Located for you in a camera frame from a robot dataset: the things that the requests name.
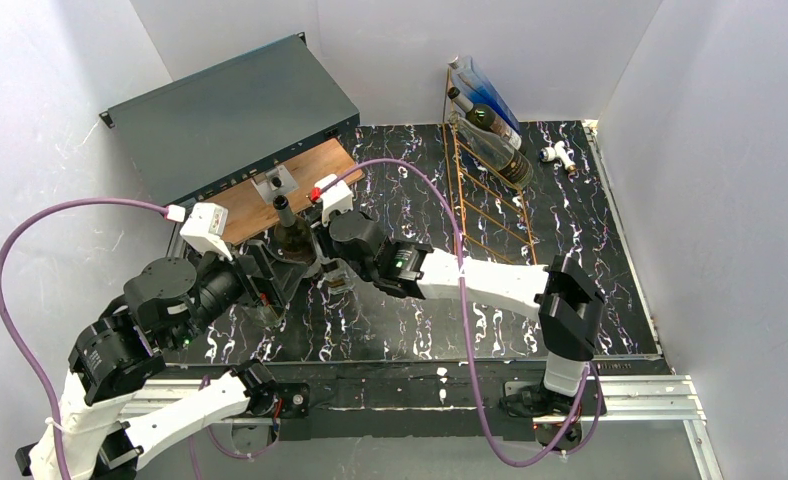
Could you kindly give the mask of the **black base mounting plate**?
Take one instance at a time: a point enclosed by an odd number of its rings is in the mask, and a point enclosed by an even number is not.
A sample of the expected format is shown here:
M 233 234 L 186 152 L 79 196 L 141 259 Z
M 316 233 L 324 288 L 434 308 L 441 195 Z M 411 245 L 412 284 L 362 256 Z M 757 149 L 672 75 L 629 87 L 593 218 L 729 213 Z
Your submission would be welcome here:
M 534 440 L 532 420 L 498 408 L 511 383 L 537 384 L 545 360 L 476 362 L 491 433 L 509 441 Z M 305 418 L 280 421 L 283 441 L 353 438 L 443 438 L 483 435 L 469 369 L 463 362 L 269 363 L 281 385 L 309 387 Z

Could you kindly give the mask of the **clear round glass bottle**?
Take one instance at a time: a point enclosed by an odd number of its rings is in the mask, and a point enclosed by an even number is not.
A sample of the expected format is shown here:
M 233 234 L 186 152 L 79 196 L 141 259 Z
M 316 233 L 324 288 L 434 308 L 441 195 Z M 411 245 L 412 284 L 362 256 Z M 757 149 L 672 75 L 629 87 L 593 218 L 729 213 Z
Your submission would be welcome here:
M 279 305 L 245 304 L 242 306 L 242 310 L 248 320 L 260 328 L 278 327 L 286 316 L 286 308 Z

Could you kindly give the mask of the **aluminium frame rail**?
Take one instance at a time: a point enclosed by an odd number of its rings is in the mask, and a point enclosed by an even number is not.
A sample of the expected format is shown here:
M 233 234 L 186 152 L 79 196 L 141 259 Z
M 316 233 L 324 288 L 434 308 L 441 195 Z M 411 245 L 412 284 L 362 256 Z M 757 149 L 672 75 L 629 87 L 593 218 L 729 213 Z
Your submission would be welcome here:
M 167 410 L 197 392 L 199 381 L 193 378 L 158 379 L 147 382 L 145 388 L 129 400 L 118 415 L 118 421 L 139 427 L 147 420 L 158 420 L 157 412 Z M 308 414 L 310 393 L 306 384 L 283 385 L 283 398 L 288 398 L 285 413 L 277 417 L 280 421 L 305 418 Z M 508 395 L 519 393 L 535 384 L 512 382 L 507 384 Z M 304 395 L 306 405 L 295 405 L 292 395 Z M 702 479 L 723 479 L 717 459 L 706 433 L 706 415 L 689 376 L 629 375 L 601 377 L 600 390 L 594 377 L 589 376 L 581 400 L 582 422 L 592 422 L 595 410 L 599 421 L 677 421 L 683 422 Z M 559 414 L 541 417 L 517 416 L 500 409 L 507 415 L 532 420 L 534 435 L 548 423 L 564 420 Z

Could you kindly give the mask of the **clear tall glass bottle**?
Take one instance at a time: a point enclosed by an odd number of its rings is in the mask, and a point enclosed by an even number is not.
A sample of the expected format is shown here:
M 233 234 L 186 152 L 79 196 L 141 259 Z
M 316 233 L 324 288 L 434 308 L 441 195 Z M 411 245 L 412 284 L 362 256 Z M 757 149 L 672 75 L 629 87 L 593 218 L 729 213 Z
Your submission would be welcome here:
M 483 131 L 457 112 L 450 113 L 447 123 L 453 126 L 476 158 L 509 185 L 524 190 L 533 179 L 531 161 L 497 134 Z

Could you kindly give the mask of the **blue glass bottle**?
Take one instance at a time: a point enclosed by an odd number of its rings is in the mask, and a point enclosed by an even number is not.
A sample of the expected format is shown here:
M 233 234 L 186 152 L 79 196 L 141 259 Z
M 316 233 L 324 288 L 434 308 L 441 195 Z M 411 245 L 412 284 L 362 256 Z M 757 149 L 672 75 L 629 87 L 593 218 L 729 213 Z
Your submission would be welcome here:
M 517 117 L 472 56 L 457 56 L 448 67 L 453 86 L 473 103 L 490 106 L 516 133 L 520 132 Z

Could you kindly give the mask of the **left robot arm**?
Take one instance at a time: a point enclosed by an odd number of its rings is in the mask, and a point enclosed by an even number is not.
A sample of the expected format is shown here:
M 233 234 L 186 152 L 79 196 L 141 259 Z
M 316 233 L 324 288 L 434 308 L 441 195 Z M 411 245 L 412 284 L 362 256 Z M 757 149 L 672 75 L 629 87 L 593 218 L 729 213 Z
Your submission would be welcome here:
M 228 367 L 194 393 L 150 413 L 121 418 L 147 381 L 166 368 L 164 354 L 185 347 L 219 317 L 240 307 L 278 314 L 307 268 L 256 245 L 231 258 L 199 262 L 164 257 L 130 279 L 76 338 L 65 387 L 41 439 L 17 450 L 35 479 L 132 479 L 158 454 L 236 415 L 277 420 L 303 413 L 258 360 Z

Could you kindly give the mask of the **white pipe fitting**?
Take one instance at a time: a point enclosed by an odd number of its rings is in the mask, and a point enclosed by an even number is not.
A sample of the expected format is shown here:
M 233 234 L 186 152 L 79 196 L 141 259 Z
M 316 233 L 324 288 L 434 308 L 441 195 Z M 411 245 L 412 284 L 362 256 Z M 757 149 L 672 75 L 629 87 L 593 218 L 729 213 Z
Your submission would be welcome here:
M 577 172 L 576 164 L 568 154 L 565 141 L 558 141 L 553 145 L 542 148 L 539 152 L 539 159 L 543 163 L 558 161 L 568 175 L 573 175 Z

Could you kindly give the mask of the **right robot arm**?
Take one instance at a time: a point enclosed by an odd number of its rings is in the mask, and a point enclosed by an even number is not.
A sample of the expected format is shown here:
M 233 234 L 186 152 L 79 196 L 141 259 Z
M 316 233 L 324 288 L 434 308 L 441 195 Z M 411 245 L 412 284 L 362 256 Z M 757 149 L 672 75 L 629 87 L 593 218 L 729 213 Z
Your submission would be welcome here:
M 454 299 L 490 305 L 539 322 L 548 351 L 543 379 L 500 406 L 517 416 L 568 414 L 593 359 L 605 295 L 573 259 L 509 265 L 458 258 L 429 244 L 387 236 L 369 216 L 350 211 L 318 219 L 312 232 L 325 257 L 396 298 Z

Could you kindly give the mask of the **metal bracket with knob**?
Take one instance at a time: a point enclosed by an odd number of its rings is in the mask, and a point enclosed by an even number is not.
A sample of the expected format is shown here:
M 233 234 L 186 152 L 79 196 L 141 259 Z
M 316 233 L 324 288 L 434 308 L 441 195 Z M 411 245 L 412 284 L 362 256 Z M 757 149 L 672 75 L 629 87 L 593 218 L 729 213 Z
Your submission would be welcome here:
M 297 181 L 284 165 L 254 175 L 251 182 L 266 204 L 272 204 L 277 196 L 287 196 L 299 188 Z

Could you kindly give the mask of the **grey rack server box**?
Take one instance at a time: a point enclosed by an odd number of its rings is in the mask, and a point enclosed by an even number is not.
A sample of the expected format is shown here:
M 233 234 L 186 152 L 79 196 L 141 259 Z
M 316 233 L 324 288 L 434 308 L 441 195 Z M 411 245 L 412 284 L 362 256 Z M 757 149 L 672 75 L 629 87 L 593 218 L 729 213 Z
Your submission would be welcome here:
M 107 108 L 150 198 L 190 207 L 358 126 L 298 33 Z

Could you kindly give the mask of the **wooden board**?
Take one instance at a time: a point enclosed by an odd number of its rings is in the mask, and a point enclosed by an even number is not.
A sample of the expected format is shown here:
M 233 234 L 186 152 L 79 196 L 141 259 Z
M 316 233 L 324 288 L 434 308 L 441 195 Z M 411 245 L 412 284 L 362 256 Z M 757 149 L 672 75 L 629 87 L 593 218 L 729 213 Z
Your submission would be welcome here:
M 257 173 L 211 197 L 211 203 L 228 210 L 222 239 L 238 245 L 277 223 L 272 199 L 284 195 L 293 211 L 311 206 L 307 195 L 315 183 L 330 174 L 340 175 L 356 164 L 336 139 L 301 153 L 267 173 Z

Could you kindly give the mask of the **dark brown wine bottle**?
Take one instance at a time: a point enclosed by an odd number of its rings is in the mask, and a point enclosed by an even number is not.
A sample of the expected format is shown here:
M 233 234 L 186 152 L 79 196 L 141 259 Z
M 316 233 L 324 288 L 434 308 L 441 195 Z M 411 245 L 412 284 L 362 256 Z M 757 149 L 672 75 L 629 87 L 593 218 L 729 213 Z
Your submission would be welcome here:
M 521 136 L 493 108 L 487 104 L 472 102 L 455 86 L 448 88 L 447 97 L 459 107 L 465 118 L 473 125 L 500 136 L 522 154 L 526 153 Z

